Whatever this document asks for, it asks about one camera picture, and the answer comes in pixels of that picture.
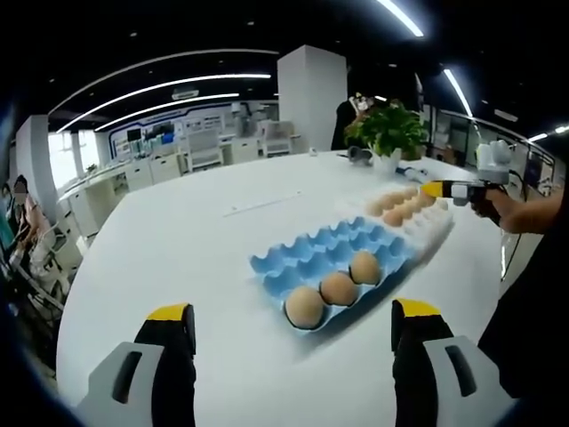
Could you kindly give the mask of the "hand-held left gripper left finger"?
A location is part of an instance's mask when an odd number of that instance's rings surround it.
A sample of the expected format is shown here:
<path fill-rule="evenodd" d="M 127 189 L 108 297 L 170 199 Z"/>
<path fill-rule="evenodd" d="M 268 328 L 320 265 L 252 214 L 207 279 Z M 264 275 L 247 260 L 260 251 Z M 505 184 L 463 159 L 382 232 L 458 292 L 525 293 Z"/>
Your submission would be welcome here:
<path fill-rule="evenodd" d="M 77 417 L 85 426 L 194 426 L 195 355 L 194 307 L 153 311 L 92 370 Z"/>

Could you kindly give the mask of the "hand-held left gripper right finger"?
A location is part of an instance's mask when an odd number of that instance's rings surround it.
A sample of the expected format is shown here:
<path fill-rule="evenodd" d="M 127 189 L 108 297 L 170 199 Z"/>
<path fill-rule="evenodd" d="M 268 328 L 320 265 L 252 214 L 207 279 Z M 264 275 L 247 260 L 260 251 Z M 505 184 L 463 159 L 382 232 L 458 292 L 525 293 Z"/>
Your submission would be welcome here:
<path fill-rule="evenodd" d="M 516 405 L 498 367 L 426 302 L 392 302 L 391 349 L 397 426 L 497 426 Z"/>

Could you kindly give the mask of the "person's right hand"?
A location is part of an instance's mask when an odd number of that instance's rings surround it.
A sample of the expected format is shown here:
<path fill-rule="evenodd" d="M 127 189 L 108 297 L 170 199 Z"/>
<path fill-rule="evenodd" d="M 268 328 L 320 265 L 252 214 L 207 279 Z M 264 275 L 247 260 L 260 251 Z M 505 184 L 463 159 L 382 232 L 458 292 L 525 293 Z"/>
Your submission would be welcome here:
<path fill-rule="evenodd" d="M 501 225 L 501 217 L 508 214 L 515 205 L 515 200 L 501 188 L 484 188 L 470 200 L 470 207 L 476 215 Z"/>

